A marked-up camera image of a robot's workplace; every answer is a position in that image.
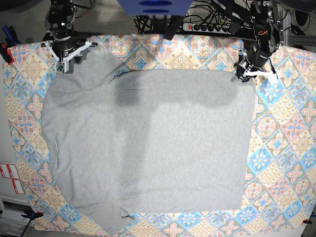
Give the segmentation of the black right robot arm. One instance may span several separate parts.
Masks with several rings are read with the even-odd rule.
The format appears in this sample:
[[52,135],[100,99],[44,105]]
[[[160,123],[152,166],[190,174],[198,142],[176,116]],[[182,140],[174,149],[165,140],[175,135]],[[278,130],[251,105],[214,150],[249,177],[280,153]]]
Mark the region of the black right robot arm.
[[51,1],[44,22],[47,33],[43,40],[52,41],[50,45],[58,57],[65,56],[65,53],[69,53],[77,45],[79,34],[73,26],[76,11],[77,8],[71,0]]

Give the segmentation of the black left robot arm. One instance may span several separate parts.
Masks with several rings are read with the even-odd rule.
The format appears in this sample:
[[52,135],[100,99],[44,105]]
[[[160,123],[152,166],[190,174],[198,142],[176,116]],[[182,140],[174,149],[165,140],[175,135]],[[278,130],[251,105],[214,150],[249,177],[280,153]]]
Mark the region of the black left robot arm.
[[250,7],[250,22],[255,41],[247,44],[234,64],[237,78],[247,82],[260,73],[265,73],[264,65],[270,62],[281,43],[281,23],[277,4],[272,0],[254,0]]

